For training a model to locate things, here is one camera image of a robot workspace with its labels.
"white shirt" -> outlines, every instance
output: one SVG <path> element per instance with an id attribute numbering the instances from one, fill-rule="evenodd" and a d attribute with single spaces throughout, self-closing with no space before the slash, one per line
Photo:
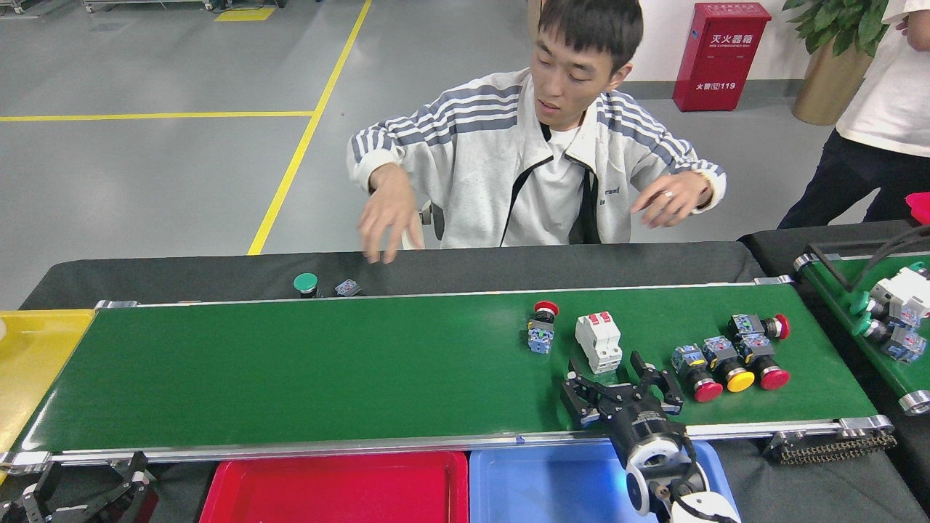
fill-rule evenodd
<path id="1" fill-rule="evenodd" d="M 889 0 L 891 24 L 875 60 L 836 124 L 848 140 L 887 151 L 930 156 L 930 52 L 914 50 L 895 29 L 904 15 L 930 9 L 930 0 Z"/>
<path id="2" fill-rule="evenodd" d="M 551 133 L 552 161 L 534 169 L 517 195 L 504 247 L 565 245 L 578 219 L 584 168 L 565 158 L 578 127 Z"/>

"blue tray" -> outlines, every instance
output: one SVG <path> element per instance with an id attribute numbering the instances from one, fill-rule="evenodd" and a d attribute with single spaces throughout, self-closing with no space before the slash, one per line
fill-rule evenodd
<path id="1" fill-rule="evenodd" d="M 695 450 L 711 488 L 736 508 L 717 452 L 703 441 Z M 633 510 L 609 442 L 474 450 L 469 496 L 472 523 L 656 522 Z"/>

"yellow tray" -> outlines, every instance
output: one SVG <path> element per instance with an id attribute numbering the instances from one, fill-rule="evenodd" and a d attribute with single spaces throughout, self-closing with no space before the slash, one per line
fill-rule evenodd
<path id="1" fill-rule="evenodd" d="M 0 311 L 0 452 L 10 447 L 94 318 L 91 310 Z M 0 472 L 0 483 L 6 475 Z"/>

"man's left hand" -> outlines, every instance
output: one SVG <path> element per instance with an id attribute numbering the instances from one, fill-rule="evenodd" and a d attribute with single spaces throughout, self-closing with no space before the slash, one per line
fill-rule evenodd
<path id="1" fill-rule="evenodd" d="M 659 176 L 633 202 L 630 214 L 645 209 L 640 223 L 650 229 L 673 227 L 711 201 L 711 183 L 693 170 Z"/>

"white wall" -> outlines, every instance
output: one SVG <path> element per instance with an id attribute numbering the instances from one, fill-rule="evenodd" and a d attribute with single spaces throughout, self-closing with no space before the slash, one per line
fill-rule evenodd
<path id="1" fill-rule="evenodd" d="M 785 80 L 804 78 L 809 56 L 804 42 L 797 38 L 787 20 L 800 12 L 782 11 L 784 0 L 758 0 L 772 15 L 750 69 L 750 80 Z M 694 18 L 693 1 L 641 0 L 645 34 L 643 43 L 633 56 L 633 72 L 629 80 L 669 81 L 678 78 L 684 44 Z"/>

